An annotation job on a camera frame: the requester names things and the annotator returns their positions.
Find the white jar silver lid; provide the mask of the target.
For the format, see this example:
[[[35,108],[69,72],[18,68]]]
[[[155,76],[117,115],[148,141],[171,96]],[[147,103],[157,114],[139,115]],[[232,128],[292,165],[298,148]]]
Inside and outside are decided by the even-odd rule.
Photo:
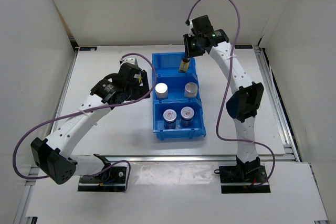
[[[155,95],[157,99],[168,98],[168,86],[165,83],[158,83],[155,85]]]
[[[198,85],[195,82],[188,82],[184,88],[185,98],[195,98],[198,93]]]

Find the brown jar red label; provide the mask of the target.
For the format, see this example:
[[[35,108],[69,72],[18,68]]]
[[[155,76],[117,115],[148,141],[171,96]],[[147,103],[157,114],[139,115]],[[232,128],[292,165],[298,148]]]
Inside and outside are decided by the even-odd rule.
[[[181,126],[190,127],[193,122],[195,112],[194,109],[190,106],[185,106],[181,109]]]
[[[176,128],[177,113],[173,109],[167,109],[163,113],[164,128],[174,129]]]

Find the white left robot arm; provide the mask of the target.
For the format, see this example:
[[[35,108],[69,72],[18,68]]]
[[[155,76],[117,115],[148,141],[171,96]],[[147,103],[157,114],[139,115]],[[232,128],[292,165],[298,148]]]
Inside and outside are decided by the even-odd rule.
[[[36,165],[58,185],[72,176],[91,175],[98,182],[105,182],[110,176],[109,162],[105,158],[98,154],[87,156],[72,152],[114,105],[148,98],[149,90],[147,72],[132,63],[123,63],[117,73],[107,75],[90,90],[78,115],[66,119],[44,140],[35,138],[32,141]]]

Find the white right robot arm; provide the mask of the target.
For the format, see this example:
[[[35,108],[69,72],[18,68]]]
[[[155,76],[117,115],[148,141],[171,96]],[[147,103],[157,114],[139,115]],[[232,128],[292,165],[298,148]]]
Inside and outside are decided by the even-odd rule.
[[[264,86],[248,76],[234,54],[235,46],[222,29],[214,30],[208,16],[188,19],[185,23],[189,28],[188,34],[183,36],[185,58],[208,53],[227,79],[225,91],[232,93],[229,99],[222,101],[220,108],[227,110],[236,129],[236,166],[231,168],[230,175],[238,182],[255,179],[260,158],[256,151],[254,125]]]

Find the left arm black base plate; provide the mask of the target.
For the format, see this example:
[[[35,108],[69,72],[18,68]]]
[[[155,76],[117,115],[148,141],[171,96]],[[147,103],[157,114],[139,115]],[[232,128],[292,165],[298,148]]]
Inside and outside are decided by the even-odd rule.
[[[124,193],[128,188],[131,164],[117,161],[107,164],[107,170],[97,176],[81,176],[77,191],[79,192],[113,192]]]

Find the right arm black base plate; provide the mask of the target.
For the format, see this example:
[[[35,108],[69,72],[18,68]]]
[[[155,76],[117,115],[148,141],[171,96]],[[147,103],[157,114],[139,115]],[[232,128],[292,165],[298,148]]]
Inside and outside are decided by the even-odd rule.
[[[261,184],[267,173],[264,166],[252,172],[247,178],[241,178],[236,166],[220,166],[214,170],[214,174],[220,177],[222,194],[266,194],[271,193],[268,182]]]

